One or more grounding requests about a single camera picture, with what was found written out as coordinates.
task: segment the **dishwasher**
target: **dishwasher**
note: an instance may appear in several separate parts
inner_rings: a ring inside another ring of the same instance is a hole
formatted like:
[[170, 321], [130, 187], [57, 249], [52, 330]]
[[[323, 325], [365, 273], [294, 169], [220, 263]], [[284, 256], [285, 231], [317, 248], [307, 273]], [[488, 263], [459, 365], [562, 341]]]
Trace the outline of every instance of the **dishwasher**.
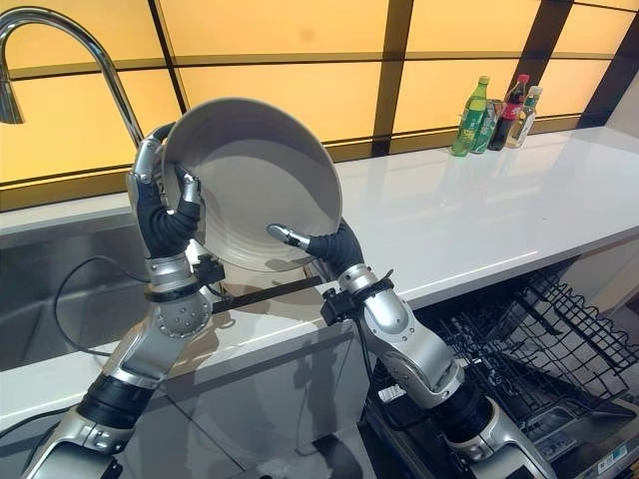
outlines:
[[[508, 412], [560, 479], [639, 477], [631, 468], [639, 459], [639, 401], [629, 393], [639, 376], [639, 346], [561, 282], [573, 261], [415, 316], [453, 348], [466, 377]], [[363, 422], [407, 477], [472, 477], [379, 361], [373, 379]], [[391, 428], [388, 415], [398, 425]]]

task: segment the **bottle label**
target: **bottle label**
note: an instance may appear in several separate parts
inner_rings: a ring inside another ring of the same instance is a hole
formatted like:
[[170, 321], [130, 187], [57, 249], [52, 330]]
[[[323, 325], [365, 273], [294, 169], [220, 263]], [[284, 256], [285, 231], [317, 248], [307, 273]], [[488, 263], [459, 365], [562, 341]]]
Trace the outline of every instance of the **bottle label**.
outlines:
[[517, 118], [517, 115], [519, 115], [520, 110], [520, 103], [507, 103], [506, 107], [503, 109], [501, 118], [503, 118], [504, 120], [515, 120]]
[[524, 122], [523, 127], [521, 127], [521, 133], [519, 133], [517, 140], [519, 139], [523, 140], [524, 138], [526, 138], [526, 135], [528, 135], [528, 132], [532, 128], [532, 124], [534, 122], [535, 122], [534, 116], [531, 115], [528, 118], [526, 118], [526, 121]]
[[479, 125], [481, 125], [482, 117], [483, 111], [465, 109], [461, 116], [461, 125], [459, 126], [459, 129], [470, 130], [474, 135], [474, 132], [478, 130]]

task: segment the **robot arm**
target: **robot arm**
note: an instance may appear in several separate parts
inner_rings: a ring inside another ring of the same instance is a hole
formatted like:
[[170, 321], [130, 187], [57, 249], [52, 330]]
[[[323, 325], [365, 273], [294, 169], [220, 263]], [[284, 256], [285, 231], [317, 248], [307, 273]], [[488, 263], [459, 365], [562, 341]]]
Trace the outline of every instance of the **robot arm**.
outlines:
[[145, 291], [149, 311], [119, 343], [80, 404], [38, 448], [23, 479], [119, 477], [122, 467], [113, 455], [124, 450], [151, 396], [209, 319], [210, 301], [200, 289], [203, 283], [222, 279], [224, 272], [213, 263], [217, 277], [198, 278], [185, 254], [200, 220], [200, 182], [176, 169], [182, 196], [170, 215], [153, 179], [171, 128], [161, 127], [142, 142], [127, 178], [150, 277]]
[[420, 407], [429, 409], [448, 446], [469, 463], [478, 479], [554, 479], [550, 465], [499, 405], [464, 382], [452, 350], [415, 320], [411, 309], [364, 264], [352, 230], [342, 223], [334, 235], [309, 237], [282, 225], [269, 233], [327, 261], [341, 292], [324, 294], [333, 317], [336, 304], [352, 305], [368, 348]]

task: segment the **red bottle label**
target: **red bottle label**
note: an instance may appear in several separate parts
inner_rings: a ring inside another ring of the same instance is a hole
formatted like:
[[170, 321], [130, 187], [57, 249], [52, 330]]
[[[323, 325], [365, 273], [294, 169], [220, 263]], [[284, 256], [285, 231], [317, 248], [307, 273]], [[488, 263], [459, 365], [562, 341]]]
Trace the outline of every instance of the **red bottle label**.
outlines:
[[515, 120], [517, 115], [519, 115], [519, 110], [521, 110], [520, 103], [507, 103], [506, 108], [503, 109], [501, 118], [504, 120]]

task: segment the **white bowl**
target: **white bowl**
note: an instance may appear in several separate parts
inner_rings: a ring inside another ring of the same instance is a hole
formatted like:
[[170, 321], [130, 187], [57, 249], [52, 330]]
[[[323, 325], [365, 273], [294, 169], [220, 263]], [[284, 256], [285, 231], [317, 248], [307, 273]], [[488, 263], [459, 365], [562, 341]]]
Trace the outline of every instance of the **white bowl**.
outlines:
[[[312, 258], [271, 238], [267, 225], [310, 235], [337, 230], [341, 190], [328, 152], [304, 125], [266, 103], [222, 98], [190, 110], [171, 131], [164, 162], [200, 178], [203, 246], [224, 261], [256, 271], [293, 269]], [[171, 176], [167, 191], [175, 206]]]

